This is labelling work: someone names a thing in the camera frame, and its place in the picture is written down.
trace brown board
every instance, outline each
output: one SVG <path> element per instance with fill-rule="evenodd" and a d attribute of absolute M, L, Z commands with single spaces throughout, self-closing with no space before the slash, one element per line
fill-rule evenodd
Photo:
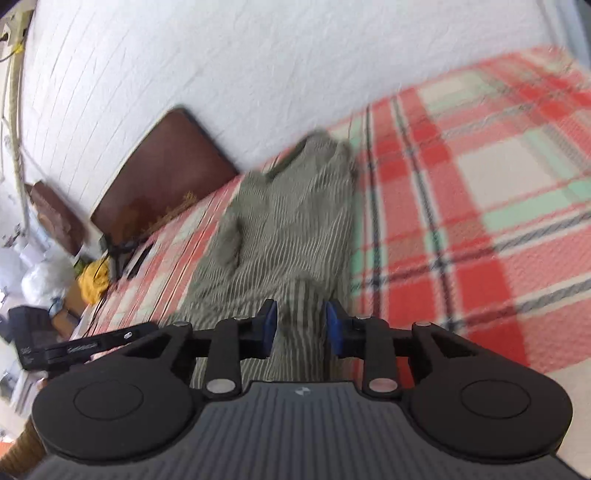
<path fill-rule="evenodd" d="M 131 154 L 90 219 L 115 244 L 156 231 L 238 172 L 182 109 Z"/>

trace plaid blanket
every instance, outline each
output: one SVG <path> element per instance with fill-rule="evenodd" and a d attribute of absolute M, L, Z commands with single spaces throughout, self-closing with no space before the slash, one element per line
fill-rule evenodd
<path fill-rule="evenodd" d="M 591 77 L 538 48 L 334 126 L 357 150 L 352 305 L 428 320 L 548 373 L 591 357 Z M 91 333 L 175 311 L 236 179 L 153 236 Z"/>

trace brown sleeve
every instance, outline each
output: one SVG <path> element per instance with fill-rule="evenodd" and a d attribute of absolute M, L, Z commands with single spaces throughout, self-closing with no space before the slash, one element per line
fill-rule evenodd
<path fill-rule="evenodd" d="M 46 455 L 45 447 L 29 417 L 25 429 L 0 458 L 0 472 L 20 478 L 35 468 Z"/>

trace white wall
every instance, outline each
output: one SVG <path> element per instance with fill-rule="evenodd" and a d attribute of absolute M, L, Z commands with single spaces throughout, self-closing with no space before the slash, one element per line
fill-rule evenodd
<path fill-rule="evenodd" d="M 40 0 L 22 143 L 88 215 L 176 105 L 251 168 L 406 85 L 560 42 L 540 10 L 538 0 Z"/>

